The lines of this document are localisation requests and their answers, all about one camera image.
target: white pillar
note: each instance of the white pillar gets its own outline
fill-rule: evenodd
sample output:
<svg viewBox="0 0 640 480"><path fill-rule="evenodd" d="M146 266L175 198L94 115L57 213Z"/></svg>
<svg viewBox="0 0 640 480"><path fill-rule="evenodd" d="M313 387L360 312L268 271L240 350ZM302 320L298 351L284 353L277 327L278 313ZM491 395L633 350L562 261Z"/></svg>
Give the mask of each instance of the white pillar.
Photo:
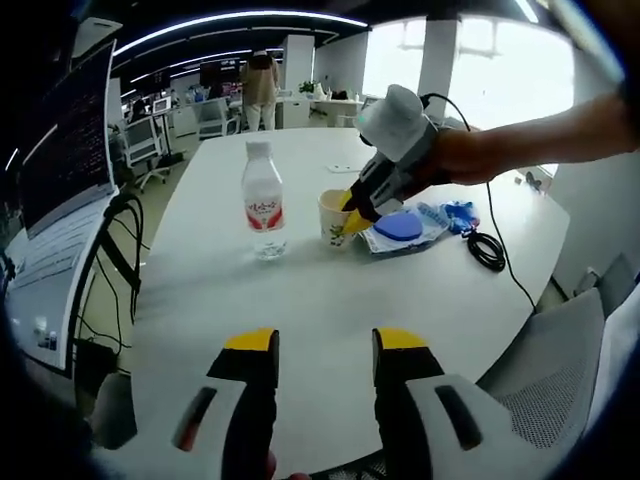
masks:
<svg viewBox="0 0 640 480"><path fill-rule="evenodd" d="M292 90L295 94L302 82L311 80L314 46L315 37L308 35L289 35L284 41L280 70L284 90Z"/></svg>
<svg viewBox="0 0 640 480"><path fill-rule="evenodd" d="M453 64L458 51L459 25L458 20L427 19L418 95L449 95ZM445 102L436 98L431 101L427 112L436 118L444 118L444 109Z"/></svg>

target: ceiling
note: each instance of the ceiling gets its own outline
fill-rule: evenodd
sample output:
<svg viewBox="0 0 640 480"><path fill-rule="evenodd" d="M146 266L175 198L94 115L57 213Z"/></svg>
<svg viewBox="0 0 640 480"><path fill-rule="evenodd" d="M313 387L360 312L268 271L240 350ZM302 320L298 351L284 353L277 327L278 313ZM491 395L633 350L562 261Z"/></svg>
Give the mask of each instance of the ceiling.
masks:
<svg viewBox="0 0 640 480"><path fill-rule="evenodd" d="M532 7L542 22L545 10ZM160 29L211 15L249 10L298 10L358 20L369 25L411 16L455 18L461 13L484 13L526 20L514 0L94 0L84 12L121 23L115 33L121 48ZM150 39L114 58L113 75L122 80L122 91L131 80L169 65L206 55L237 50L280 47L289 34L314 35L316 47L366 31L366 27L297 17L247 17L202 23ZM180 66L171 73L184 71Z"/></svg>

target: bottle cap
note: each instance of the bottle cap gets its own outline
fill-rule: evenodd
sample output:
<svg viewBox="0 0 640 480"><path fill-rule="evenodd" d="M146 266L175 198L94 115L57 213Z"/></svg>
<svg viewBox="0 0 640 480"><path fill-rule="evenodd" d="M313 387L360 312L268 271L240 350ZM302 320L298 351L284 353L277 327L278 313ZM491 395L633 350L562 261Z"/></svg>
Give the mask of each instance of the bottle cap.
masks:
<svg viewBox="0 0 640 480"><path fill-rule="evenodd" d="M247 156L249 158L269 158L271 152L271 142L247 142Z"/></svg>

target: keyboard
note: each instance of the keyboard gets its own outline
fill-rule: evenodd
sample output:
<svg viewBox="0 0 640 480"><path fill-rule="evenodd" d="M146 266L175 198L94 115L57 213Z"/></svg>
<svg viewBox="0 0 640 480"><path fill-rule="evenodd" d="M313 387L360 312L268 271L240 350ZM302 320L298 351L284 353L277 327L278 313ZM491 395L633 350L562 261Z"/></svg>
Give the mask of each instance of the keyboard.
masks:
<svg viewBox="0 0 640 480"><path fill-rule="evenodd" d="M26 287L71 270L87 243L96 214L93 210L77 218L64 218L30 241L24 260L16 266L12 288Z"/></svg>

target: paper cup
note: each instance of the paper cup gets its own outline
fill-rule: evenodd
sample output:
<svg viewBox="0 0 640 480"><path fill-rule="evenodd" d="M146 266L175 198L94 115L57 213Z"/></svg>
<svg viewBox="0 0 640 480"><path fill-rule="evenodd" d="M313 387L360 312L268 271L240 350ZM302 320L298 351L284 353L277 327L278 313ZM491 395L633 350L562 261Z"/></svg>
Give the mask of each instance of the paper cup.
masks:
<svg viewBox="0 0 640 480"><path fill-rule="evenodd" d="M351 213L340 210L340 202L345 193L344 190L327 190L320 195L318 200L322 241L336 250L346 249L355 237L352 234L342 233L342 229Z"/></svg>

